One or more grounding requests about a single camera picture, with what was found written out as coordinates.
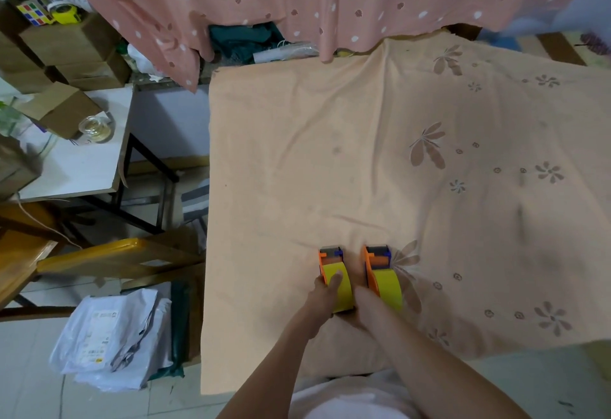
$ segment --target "white sticker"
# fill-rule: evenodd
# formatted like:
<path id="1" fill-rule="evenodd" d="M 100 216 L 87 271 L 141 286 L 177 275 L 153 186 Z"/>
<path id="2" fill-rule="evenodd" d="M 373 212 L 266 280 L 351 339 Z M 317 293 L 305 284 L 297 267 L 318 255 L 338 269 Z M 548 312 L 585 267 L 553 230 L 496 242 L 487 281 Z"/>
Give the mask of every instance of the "white sticker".
<path id="1" fill-rule="evenodd" d="M 118 322 L 118 315 L 119 312 L 112 309 L 93 312 L 78 357 L 81 366 L 104 362 L 112 331 Z"/>
<path id="2" fill-rule="evenodd" d="M 143 266 L 165 266 L 166 264 L 172 264 L 171 261 L 164 261 L 162 259 L 152 259 L 141 263 Z"/>

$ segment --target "beige tablecloth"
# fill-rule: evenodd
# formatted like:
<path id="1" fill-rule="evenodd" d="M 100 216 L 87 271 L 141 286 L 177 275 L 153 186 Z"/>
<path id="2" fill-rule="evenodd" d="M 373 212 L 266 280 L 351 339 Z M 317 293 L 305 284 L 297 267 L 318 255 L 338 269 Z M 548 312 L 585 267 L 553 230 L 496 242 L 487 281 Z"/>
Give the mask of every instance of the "beige tablecloth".
<path id="1" fill-rule="evenodd" d="M 210 86 L 202 393 L 236 390 L 318 275 L 388 244 L 404 316 L 464 358 L 611 335 L 611 74 L 447 33 Z M 301 374 L 388 366 L 339 318 Z"/>

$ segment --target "person's right arm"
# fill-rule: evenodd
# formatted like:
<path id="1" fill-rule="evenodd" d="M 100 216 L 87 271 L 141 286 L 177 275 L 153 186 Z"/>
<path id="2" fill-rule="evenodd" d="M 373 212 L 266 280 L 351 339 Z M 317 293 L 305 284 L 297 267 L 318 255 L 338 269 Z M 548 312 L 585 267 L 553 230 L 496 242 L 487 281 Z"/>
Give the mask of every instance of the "person's right arm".
<path id="1" fill-rule="evenodd" d="M 355 288 L 361 324 L 384 349 L 416 406 L 430 419 L 529 416 L 460 359 L 406 323 L 376 294 Z"/>

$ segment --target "colorful cube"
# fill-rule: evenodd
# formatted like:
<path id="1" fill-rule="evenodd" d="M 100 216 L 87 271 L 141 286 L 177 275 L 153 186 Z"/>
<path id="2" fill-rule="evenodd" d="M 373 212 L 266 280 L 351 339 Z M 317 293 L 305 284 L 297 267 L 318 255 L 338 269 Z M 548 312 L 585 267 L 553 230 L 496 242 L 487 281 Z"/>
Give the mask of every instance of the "colorful cube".
<path id="1" fill-rule="evenodd" d="M 48 0 L 27 0 L 17 6 L 19 12 L 34 26 L 51 25 L 55 19 L 46 8 Z"/>

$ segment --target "white table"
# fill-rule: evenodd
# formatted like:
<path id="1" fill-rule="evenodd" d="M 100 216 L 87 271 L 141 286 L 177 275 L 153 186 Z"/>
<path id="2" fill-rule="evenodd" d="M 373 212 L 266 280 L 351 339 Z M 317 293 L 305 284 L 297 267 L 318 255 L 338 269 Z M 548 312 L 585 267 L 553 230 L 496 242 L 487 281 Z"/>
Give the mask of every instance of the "white table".
<path id="1" fill-rule="evenodd" d="M 121 209 L 123 184 L 119 172 L 127 175 L 131 152 L 140 152 L 172 183 L 178 176 L 159 160 L 129 131 L 131 101 L 134 95 L 132 85 L 119 89 L 101 89 L 85 92 L 114 121 L 114 132 L 110 140 L 101 144 L 75 145 L 73 142 L 42 132 L 36 125 L 28 127 L 19 137 L 22 148 L 35 157 L 41 175 L 19 191 L 21 202 L 53 198 L 79 197 L 92 206 L 119 216 L 123 221 L 141 228 L 150 234 L 164 232 L 161 219 L 165 203 L 165 186 L 157 224 L 148 223 Z M 19 97 L 26 102 L 34 95 Z M 19 101 L 14 104 L 19 109 Z M 112 201 L 106 202 L 96 194 L 112 193 Z M 13 195 L 11 201 L 17 201 Z"/>

